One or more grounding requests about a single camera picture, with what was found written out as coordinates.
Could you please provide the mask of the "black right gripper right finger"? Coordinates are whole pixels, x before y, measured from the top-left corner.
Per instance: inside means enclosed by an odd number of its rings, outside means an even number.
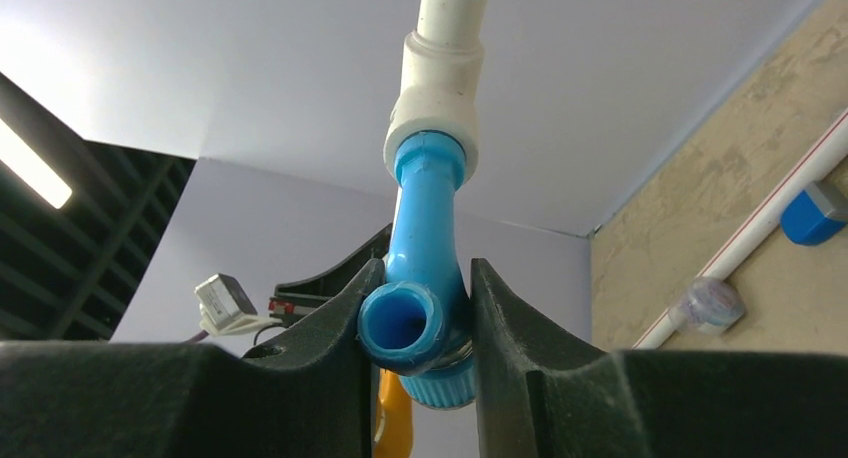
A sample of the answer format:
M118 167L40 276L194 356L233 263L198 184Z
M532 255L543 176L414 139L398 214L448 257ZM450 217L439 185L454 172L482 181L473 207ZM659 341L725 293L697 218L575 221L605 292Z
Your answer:
M842 356L605 352L471 263L484 457L843 457Z

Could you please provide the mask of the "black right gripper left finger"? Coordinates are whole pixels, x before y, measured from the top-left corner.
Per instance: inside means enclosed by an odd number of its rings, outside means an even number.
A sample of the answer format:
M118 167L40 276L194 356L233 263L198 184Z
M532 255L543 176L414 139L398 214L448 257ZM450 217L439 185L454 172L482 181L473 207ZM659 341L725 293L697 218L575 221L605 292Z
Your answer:
M368 457L375 367L357 339L368 261L293 327L236 357L211 344L5 342L5 457Z

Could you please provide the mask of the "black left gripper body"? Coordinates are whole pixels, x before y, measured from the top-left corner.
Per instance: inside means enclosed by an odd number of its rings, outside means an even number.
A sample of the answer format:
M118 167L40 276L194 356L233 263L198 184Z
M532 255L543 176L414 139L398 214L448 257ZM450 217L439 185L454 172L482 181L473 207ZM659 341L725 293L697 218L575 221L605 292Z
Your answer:
M389 223L329 270L308 279L275 286L268 312L284 326L291 326L338 295L371 259L386 256L392 232Z

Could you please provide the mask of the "blue faucet chrome knob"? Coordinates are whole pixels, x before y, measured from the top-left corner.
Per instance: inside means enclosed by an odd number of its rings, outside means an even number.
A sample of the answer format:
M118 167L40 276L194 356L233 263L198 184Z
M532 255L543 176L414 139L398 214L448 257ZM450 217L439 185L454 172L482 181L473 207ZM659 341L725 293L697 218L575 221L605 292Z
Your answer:
M447 134L419 132L402 142L393 168L400 198L385 282L360 308L359 339L413 400L462 408L475 398L473 309L455 244L454 197L465 179L465 153Z

